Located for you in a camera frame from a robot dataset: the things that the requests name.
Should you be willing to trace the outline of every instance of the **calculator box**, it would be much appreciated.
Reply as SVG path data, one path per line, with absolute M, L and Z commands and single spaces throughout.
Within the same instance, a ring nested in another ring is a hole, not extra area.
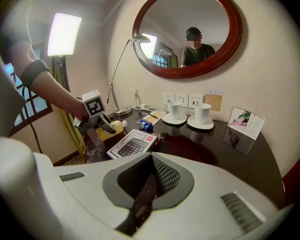
M 121 141 L 113 146 L 107 154 L 113 158 L 151 151 L 158 141 L 158 136 L 133 129 Z

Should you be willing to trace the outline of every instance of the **wall socket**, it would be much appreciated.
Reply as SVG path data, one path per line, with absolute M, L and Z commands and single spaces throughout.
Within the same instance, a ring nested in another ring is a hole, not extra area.
M 167 104 L 168 102 L 174 102 L 175 101 L 175 94 L 170 92 L 165 92 L 163 94 L 163 103 Z
M 195 108 L 195 104 L 204 103 L 203 94 L 189 94 L 189 108 Z
M 188 107 L 188 93 L 175 93 L 175 101 L 182 102 L 181 107 L 187 108 Z

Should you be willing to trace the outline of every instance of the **oval mirror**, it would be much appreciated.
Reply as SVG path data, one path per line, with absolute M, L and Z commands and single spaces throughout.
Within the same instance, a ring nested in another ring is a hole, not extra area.
M 132 35 L 141 64 L 172 79 L 199 76 L 216 69 L 236 51 L 242 21 L 230 0 L 148 0 L 139 11 Z

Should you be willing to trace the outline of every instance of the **coffee cup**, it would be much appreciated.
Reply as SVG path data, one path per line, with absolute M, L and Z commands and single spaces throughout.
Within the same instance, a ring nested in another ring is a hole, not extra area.
M 181 118 L 181 101 L 170 101 L 167 103 L 169 114 L 172 120 L 178 120 Z
M 211 105 L 206 103 L 197 103 L 194 105 L 195 122 L 204 125 L 209 116 Z

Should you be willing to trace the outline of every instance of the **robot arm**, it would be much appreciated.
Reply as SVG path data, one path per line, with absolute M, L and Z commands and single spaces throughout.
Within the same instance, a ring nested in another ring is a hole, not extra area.
M 110 134 L 116 133 L 116 129 L 111 125 L 111 120 L 104 114 L 106 110 L 98 90 L 85 93 L 82 96 L 82 101 L 89 114 L 89 119 L 87 121 L 75 118 L 73 122 L 74 127 L 86 132 L 97 125 Z

